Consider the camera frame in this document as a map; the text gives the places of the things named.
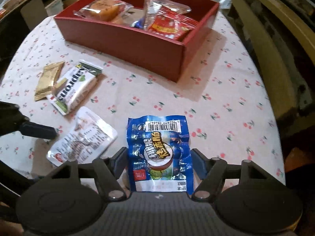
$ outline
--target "red snack package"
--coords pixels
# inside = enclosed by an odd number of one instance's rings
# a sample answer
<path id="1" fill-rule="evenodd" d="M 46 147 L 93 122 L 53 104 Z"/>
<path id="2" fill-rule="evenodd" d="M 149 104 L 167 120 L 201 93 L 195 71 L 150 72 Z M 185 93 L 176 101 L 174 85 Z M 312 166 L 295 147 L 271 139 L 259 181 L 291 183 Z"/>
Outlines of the red snack package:
<path id="1" fill-rule="evenodd" d="M 162 6 L 152 24 L 149 25 L 148 31 L 176 41 L 181 41 L 197 24 L 198 21 Z"/>

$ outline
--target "red square logo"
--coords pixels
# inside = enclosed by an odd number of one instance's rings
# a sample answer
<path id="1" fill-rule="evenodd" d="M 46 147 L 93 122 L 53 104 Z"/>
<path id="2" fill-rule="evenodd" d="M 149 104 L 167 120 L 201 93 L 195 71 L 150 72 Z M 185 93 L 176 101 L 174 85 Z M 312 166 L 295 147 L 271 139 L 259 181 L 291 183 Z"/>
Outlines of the red square logo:
<path id="1" fill-rule="evenodd" d="M 135 181 L 146 180 L 146 173 L 144 169 L 134 170 L 133 177 Z"/>

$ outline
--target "blue snack package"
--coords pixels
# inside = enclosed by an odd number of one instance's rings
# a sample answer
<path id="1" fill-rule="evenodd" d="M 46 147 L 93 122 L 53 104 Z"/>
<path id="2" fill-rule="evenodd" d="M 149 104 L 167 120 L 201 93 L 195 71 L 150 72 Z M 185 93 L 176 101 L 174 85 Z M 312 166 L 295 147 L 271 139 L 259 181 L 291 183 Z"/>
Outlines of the blue snack package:
<path id="1" fill-rule="evenodd" d="M 193 193 L 193 162 L 186 117 L 128 119 L 131 191 Z"/>

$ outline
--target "barcode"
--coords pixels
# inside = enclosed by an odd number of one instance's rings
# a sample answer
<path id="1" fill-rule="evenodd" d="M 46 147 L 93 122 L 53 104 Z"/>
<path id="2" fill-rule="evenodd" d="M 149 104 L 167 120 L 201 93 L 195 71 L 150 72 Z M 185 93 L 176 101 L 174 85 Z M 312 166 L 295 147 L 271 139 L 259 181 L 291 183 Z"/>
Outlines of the barcode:
<path id="1" fill-rule="evenodd" d="M 181 123 L 180 121 L 166 121 L 166 122 L 160 122 L 160 121 L 146 121 L 145 122 L 145 131 L 176 131 L 181 133 Z"/>

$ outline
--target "round table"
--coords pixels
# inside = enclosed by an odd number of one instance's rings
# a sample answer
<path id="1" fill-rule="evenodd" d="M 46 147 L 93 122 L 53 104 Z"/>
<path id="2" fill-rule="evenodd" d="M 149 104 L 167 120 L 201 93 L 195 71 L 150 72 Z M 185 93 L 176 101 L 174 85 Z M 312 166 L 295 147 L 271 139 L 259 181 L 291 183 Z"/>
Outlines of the round table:
<path id="1" fill-rule="evenodd" d="M 278 128 L 268 95 L 253 61 L 220 12 L 178 83 L 66 42 L 54 18 L 48 17 L 16 52 L 1 83 L 0 100 L 20 105 L 32 122 L 55 127 L 63 137 L 74 123 L 73 114 L 62 116 L 46 99 L 35 102 L 34 91 L 46 64 L 65 61 L 62 75 L 79 59 L 104 67 L 105 77 L 81 103 L 118 132 L 102 157 L 128 146 L 128 117 L 180 114 L 187 117 L 191 148 L 231 164 L 251 159 L 285 184 Z M 53 169 L 46 159 L 53 142 L 19 132 L 2 136 L 0 160 L 27 177 L 46 175 Z M 225 187 L 237 182 L 230 180 Z"/>

